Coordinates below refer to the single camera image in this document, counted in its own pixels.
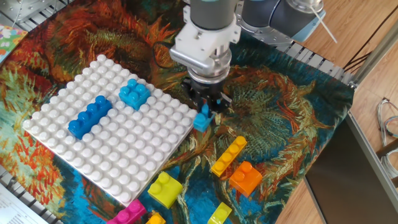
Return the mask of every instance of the blue lego brick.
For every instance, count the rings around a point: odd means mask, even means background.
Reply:
[[[207,130],[210,122],[214,119],[215,114],[213,114],[210,118],[208,118],[209,106],[204,104],[201,107],[201,112],[197,114],[195,120],[193,120],[193,128],[204,133]]]
[[[119,97],[125,104],[139,110],[150,97],[150,91],[143,84],[138,84],[135,79],[130,79],[127,86],[120,89]]]
[[[80,112],[76,120],[69,122],[68,130],[81,140],[83,135],[89,133],[91,128],[98,124],[111,108],[112,104],[109,100],[104,96],[97,96],[95,103],[90,103],[86,111]]]

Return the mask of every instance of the pink lego brick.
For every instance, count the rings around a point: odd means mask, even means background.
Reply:
[[[137,199],[132,201],[127,208],[121,210],[116,217],[109,220],[106,224],[133,224],[146,212],[147,210]]]

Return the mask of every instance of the patterned fabric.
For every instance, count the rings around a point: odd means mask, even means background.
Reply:
[[[17,47],[26,31],[0,24],[0,63]]]
[[[64,223],[104,223],[123,206],[54,156],[21,129],[59,89],[99,54],[145,78],[194,108],[179,83],[186,68],[166,48],[183,26],[176,0],[75,1],[34,29],[10,54],[0,73],[0,164]],[[226,223],[275,223],[299,184],[346,116],[353,90],[328,75],[249,36],[231,46],[233,61],[224,91],[233,96],[211,131],[192,131],[162,170],[183,184],[170,210],[147,194],[148,211],[167,223],[206,223],[224,202],[233,209]],[[210,167],[238,135],[248,144],[218,178]],[[228,179],[242,161],[263,175],[246,198]],[[150,215],[145,215],[145,223]]]

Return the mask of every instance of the light blue lego brick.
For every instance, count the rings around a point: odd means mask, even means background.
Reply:
[[[139,110],[150,97],[150,91],[143,84],[137,83],[135,79],[130,79],[127,86],[120,89],[119,97],[125,104]]]
[[[322,19],[325,17],[326,11],[322,10],[319,13],[319,17]],[[298,41],[298,42],[304,42],[307,40],[311,34],[315,31],[315,29],[318,27],[320,21],[317,17],[315,17],[309,24],[307,24],[303,29],[301,29],[298,33],[296,33],[292,39]]]
[[[98,124],[111,108],[112,104],[109,100],[104,96],[97,96],[95,103],[90,103],[86,111],[80,112],[76,120],[69,122],[68,130],[81,140],[83,135],[89,133],[91,128]]]
[[[204,133],[207,130],[210,122],[214,119],[215,114],[208,118],[209,106],[207,104],[201,107],[201,112],[197,114],[195,120],[193,120],[193,128]]]

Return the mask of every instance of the lego baseplate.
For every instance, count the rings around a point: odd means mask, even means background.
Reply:
[[[130,79],[150,90],[134,110],[118,94]],[[82,140],[68,130],[70,121],[103,95],[112,109]],[[195,110],[99,55],[74,82],[23,123],[23,128],[98,187],[125,206],[146,188],[193,126]]]

